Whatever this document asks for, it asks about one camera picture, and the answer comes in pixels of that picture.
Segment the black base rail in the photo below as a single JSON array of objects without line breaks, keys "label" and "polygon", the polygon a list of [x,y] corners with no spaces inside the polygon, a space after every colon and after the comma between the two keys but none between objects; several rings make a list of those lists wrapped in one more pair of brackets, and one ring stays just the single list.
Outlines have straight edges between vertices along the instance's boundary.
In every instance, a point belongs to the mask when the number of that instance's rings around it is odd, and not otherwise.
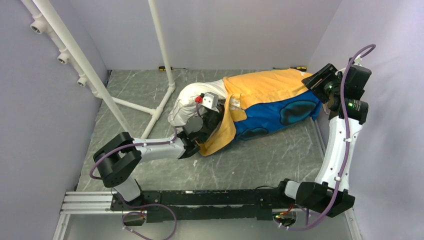
[{"label": "black base rail", "polygon": [[113,212],[143,212],[147,223],[185,220],[255,219],[271,221],[294,207],[284,195],[283,185],[227,190],[144,190],[141,196],[123,203],[112,195]]}]

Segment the right yellow handled screwdriver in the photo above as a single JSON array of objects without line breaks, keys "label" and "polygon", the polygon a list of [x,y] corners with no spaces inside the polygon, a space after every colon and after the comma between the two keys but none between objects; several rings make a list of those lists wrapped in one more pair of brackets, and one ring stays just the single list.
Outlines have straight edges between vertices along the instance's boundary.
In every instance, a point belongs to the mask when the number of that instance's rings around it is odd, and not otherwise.
[{"label": "right yellow handled screwdriver", "polygon": [[[280,67],[272,67],[273,70],[284,70],[284,68],[280,68]],[[305,66],[291,66],[288,69],[294,69],[300,72],[306,72],[307,71],[307,67]]]}]

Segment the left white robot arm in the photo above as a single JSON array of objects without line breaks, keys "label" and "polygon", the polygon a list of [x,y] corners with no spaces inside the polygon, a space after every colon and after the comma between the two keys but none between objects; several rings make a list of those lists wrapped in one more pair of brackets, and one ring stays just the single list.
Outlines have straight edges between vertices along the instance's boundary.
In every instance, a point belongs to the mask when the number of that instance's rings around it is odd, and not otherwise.
[{"label": "left white robot arm", "polygon": [[210,138],[224,116],[224,110],[207,110],[202,116],[192,116],[181,132],[161,139],[133,138],[121,132],[100,148],[94,155],[90,177],[98,179],[106,188],[113,188],[131,210],[144,203],[142,189],[131,174],[140,163],[161,159],[185,159],[196,154],[201,144]]}]

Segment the yellow and blue pillowcase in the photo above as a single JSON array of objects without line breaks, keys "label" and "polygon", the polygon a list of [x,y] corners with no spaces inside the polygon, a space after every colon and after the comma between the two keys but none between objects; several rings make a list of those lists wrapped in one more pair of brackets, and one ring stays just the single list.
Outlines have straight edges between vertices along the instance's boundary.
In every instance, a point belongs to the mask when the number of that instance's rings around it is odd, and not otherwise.
[{"label": "yellow and blue pillowcase", "polygon": [[297,69],[251,72],[222,79],[227,97],[216,132],[200,145],[209,156],[234,141],[246,141],[315,120],[322,102],[303,84],[310,73]]}]

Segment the left yellow handled screwdriver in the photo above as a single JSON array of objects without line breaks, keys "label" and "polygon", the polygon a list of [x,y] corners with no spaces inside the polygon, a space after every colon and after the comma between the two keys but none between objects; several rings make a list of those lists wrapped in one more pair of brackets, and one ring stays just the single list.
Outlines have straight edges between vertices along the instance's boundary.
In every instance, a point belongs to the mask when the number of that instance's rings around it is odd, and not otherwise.
[{"label": "left yellow handled screwdriver", "polygon": [[173,67],[173,66],[170,66],[169,68],[167,68],[166,66],[161,65],[157,69],[159,71],[166,71],[168,69],[171,70],[171,71],[173,71],[173,70],[187,70],[188,68],[186,68],[186,67]]}]

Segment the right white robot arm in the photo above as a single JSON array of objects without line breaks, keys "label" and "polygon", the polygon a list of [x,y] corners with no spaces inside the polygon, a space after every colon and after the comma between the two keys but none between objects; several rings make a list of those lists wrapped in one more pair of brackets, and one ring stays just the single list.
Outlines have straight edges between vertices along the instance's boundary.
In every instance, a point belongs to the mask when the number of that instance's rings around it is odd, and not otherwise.
[{"label": "right white robot arm", "polygon": [[362,101],[364,87],[372,72],[359,63],[337,70],[328,63],[302,80],[322,103],[328,104],[329,139],[323,163],[313,182],[285,179],[275,194],[276,203],[292,203],[333,218],[353,207],[349,194],[349,172],[354,147],[366,122],[369,105]]}]

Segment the yellow handled screwdriver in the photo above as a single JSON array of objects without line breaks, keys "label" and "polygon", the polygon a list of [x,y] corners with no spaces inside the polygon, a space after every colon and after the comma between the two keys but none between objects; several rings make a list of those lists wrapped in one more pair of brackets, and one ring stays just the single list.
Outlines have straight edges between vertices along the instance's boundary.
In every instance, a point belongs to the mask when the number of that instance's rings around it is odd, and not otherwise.
[{"label": "yellow handled screwdriver", "polygon": [[[280,67],[272,67],[273,70],[284,70],[284,68],[280,68]],[[306,72],[307,71],[307,67],[305,66],[291,66],[288,69],[294,69],[300,72]]]},{"label": "yellow handled screwdriver", "polygon": [[171,71],[173,71],[173,70],[187,70],[188,68],[186,68],[186,67],[173,67],[173,66],[170,66],[169,68],[167,68],[166,66],[161,65],[157,69],[159,71],[166,71],[168,69],[171,70]]}]

